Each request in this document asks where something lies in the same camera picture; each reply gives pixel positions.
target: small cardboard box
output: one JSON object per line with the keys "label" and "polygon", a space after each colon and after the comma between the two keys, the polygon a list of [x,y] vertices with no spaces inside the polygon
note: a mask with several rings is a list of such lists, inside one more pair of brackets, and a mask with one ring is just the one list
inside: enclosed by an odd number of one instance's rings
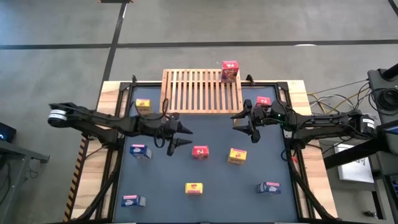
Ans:
{"label": "small cardboard box", "polygon": [[146,115],[152,113],[150,100],[148,99],[136,99],[136,107],[139,114]]}
{"label": "small cardboard box", "polygon": [[263,182],[257,185],[257,193],[259,194],[280,194],[280,184],[273,182]]}
{"label": "small cardboard box", "polygon": [[152,158],[152,151],[148,146],[143,144],[133,144],[130,146],[130,154],[137,159],[150,159]]}
{"label": "small cardboard box", "polygon": [[231,148],[229,152],[228,163],[242,165],[244,164],[244,161],[246,161],[247,154],[248,152],[245,150]]}
{"label": "small cardboard box", "polygon": [[231,83],[236,81],[238,75],[238,61],[223,61],[223,70],[221,72],[221,82]]}
{"label": "small cardboard box", "polygon": [[209,157],[208,146],[194,146],[192,149],[192,158],[194,159],[207,159]]}
{"label": "small cardboard box", "polygon": [[138,206],[145,207],[146,198],[139,195],[125,195],[122,198],[122,207]]}
{"label": "small cardboard box", "polygon": [[202,183],[186,183],[185,193],[188,195],[201,195],[203,194],[203,184]]}
{"label": "small cardboard box", "polygon": [[271,99],[265,96],[257,96],[256,105],[255,106],[270,106]]}

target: wooden crate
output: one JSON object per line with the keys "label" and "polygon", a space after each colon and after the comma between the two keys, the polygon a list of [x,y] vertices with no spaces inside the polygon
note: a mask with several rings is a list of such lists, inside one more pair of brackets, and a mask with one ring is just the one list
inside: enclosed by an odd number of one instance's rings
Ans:
{"label": "wooden crate", "polygon": [[235,114],[243,110],[241,77],[221,83],[221,69],[163,70],[160,111],[169,99],[168,113]]}

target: blue box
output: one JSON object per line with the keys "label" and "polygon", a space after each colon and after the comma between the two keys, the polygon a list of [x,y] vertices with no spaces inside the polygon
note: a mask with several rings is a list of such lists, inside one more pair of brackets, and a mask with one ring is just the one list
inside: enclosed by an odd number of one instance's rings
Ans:
{"label": "blue box", "polygon": [[130,154],[137,159],[150,159],[152,158],[152,151],[146,145],[133,144],[130,147]]}
{"label": "blue box", "polygon": [[122,207],[139,206],[145,207],[146,198],[139,195],[125,195],[122,198]]}
{"label": "blue box", "polygon": [[280,184],[273,182],[263,182],[257,185],[257,193],[259,194],[280,194]]}

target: red box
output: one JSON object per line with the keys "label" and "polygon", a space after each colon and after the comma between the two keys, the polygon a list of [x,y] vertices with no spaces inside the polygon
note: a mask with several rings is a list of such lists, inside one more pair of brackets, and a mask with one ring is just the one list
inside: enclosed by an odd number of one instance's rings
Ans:
{"label": "red box", "polygon": [[256,105],[255,106],[270,106],[271,99],[265,96],[257,96]]}
{"label": "red box", "polygon": [[221,72],[221,82],[231,83],[236,81],[238,75],[238,61],[223,61],[223,71]]}
{"label": "red box", "polygon": [[192,150],[192,157],[194,159],[207,159],[209,157],[209,147],[194,146]]}

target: gray floor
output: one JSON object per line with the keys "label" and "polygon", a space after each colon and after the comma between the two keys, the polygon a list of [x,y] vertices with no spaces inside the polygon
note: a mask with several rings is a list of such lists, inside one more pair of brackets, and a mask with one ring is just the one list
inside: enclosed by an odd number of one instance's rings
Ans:
{"label": "gray floor", "polygon": [[[0,45],[110,43],[119,9],[95,0],[0,0]],[[398,39],[398,17],[387,0],[136,0],[119,42],[372,39]],[[18,130],[18,145],[51,155],[46,166],[32,165],[40,175],[26,182],[14,223],[62,220],[80,133],[47,125],[48,103],[94,108],[108,52],[0,50],[0,121]],[[398,45],[118,49],[109,79],[160,80],[164,68],[220,68],[223,60],[238,60],[242,76],[304,80],[307,91],[318,91],[363,80],[397,58]],[[320,96],[350,96],[360,86]],[[367,102],[360,108],[375,114]],[[333,196],[341,218],[377,223],[361,216],[372,209],[369,192],[333,189]]]}

